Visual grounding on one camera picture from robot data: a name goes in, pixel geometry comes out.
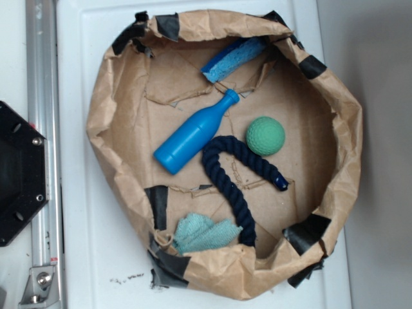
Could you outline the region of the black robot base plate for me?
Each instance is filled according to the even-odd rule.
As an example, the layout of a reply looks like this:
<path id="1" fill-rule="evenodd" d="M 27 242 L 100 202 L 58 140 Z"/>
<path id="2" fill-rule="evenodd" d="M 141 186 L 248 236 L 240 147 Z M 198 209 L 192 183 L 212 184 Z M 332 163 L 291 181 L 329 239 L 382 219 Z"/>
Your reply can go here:
<path id="1" fill-rule="evenodd" d="M 1 102 L 1 246 L 6 247 L 46 204 L 45 138 Z"/>

